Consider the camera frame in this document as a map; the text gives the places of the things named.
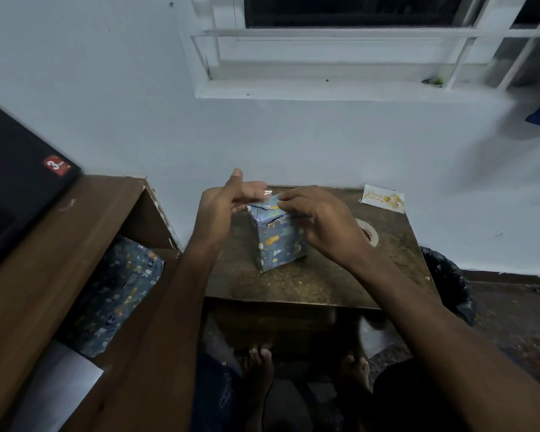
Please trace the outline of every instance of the sheet of paper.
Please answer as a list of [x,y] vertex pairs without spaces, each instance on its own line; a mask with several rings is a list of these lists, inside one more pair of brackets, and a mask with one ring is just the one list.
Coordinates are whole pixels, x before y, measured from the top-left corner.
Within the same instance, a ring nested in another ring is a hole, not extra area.
[[102,370],[58,341],[44,349],[14,415],[10,432],[57,432]]
[[381,207],[389,211],[404,213],[404,194],[394,189],[378,188],[364,185],[362,203]]

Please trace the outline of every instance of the gift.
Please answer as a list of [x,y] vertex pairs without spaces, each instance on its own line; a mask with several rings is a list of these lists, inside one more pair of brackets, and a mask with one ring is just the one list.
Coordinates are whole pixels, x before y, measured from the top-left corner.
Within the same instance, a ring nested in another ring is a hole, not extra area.
[[247,208],[257,233],[256,262],[261,272],[308,254],[304,231],[288,212],[278,207],[278,195],[250,203]]

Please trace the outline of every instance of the patterned wrapping paper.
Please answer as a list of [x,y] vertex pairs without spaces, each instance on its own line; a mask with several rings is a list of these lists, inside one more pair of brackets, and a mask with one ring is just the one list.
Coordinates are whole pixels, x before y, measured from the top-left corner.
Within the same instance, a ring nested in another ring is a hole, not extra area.
[[308,255],[304,231],[278,207],[278,195],[265,202],[249,204],[248,212],[257,231],[256,261],[261,272]]
[[88,358],[99,355],[158,282],[163,268],[164,261],[150,249],[117,236],[56,337]]

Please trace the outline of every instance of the person's right hand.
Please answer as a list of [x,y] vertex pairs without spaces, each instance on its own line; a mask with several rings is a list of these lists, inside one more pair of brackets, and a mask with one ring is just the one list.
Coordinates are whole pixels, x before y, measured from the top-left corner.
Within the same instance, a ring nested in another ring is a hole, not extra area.
[[342,200],[317,186],[299,187],[280,194],[278,206],[307,217],[295,219],[308,242],[328,259],[349,269],[371,251],[364,233]]

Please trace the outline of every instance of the white wall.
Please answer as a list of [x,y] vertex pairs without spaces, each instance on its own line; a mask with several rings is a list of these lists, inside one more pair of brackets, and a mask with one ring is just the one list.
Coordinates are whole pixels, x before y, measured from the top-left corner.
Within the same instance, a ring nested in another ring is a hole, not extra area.
[[540,274],[536,106],[197,100],[170,1],[0,0],[0,106],[88,172],[147,175],[182,242],[240,166],[397,188],[421,244]]

